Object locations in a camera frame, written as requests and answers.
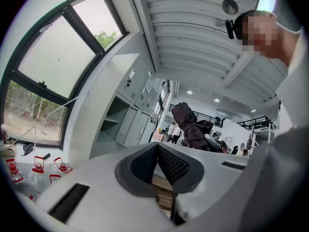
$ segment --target black mesh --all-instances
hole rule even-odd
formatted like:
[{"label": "black mesh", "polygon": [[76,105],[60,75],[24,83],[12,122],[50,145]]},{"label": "black mesh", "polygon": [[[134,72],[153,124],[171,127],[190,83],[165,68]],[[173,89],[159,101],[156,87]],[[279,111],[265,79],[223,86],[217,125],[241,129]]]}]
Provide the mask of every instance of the black mesh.
[{"label": "black mesh", "polygon": [[158,145],[158,163],[171,185],[185,176],[190,166],[187,162],[173,155],[162,146]]}]

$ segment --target shelf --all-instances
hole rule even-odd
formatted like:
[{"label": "shelf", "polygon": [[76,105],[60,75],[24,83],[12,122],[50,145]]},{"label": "shelf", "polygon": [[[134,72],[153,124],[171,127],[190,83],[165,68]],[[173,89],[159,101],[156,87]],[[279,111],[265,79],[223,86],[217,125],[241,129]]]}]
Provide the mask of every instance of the shelf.
[{"label": "shelf", "polygon": [[95,146],[111,145],[115,144],[115,140],[107,135],[105,132],[100,131]]},{"label": "shelf", "polygon": [[109,122],[113,122],[113,123],[120,123],[119,120],[113,118],[112,116],[106,115],[104,121],[109,121]]}]

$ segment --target black slot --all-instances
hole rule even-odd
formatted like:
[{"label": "black slot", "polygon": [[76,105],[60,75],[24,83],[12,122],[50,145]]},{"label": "black slot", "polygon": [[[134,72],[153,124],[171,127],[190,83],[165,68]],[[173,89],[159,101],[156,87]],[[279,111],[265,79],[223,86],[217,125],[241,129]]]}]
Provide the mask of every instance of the black slot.
[{"label": "black slot", "polygon": [[88,189],[89,186],[75,184],[48,214],[65,223]]},{"label": "black slot", "polygon": [[239,164],[228,162],[228,161],[223,162],[222,165],[229,167],[229,168],[235,168],[235,169],[238,169],[238,170],[244,170],[245,167],[246,167],[244,165],[239,165]]}]

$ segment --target white partition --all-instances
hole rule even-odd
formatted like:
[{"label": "white partition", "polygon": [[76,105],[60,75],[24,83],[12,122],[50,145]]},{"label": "white partition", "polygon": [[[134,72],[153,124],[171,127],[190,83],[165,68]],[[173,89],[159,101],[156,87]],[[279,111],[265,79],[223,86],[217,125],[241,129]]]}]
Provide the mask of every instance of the white partition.
[{"label": "white partition", "polygon": [[242,155],[240,145],[244,144],[246,146],[250,134],[251,131],[244,129],[229,119],[225,119],[223,122],[221,137],[226,139],[227,144],[230,143],[231,150],[233,150],[234,146],[239,147],[237,155]]},{"label": "white partition", "polygon": [[103,121],[119,86],[127,80],[138,60],[140,60],[139,54],[114,56],[96,77],[73,127],[69,149],[70,166],[75,167],[89,159],[90,151],[96,144]]}]

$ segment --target white ceiling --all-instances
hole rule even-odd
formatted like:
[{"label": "white ceiling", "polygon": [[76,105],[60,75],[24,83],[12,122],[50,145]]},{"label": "white ceiling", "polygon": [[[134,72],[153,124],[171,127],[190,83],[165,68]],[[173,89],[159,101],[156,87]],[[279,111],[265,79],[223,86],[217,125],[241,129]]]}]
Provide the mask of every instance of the white ceiling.
[{"label": "white ceiling", "polygon": [[156,77],[197,86],[276,119],[275,90],[287,68],[277,59],[243,52],[236,39],[228,38],[225,25],[215,25],[254,9],[257,0],[234,1],[239,11],[228,15],[223,0],[134,0]]}]

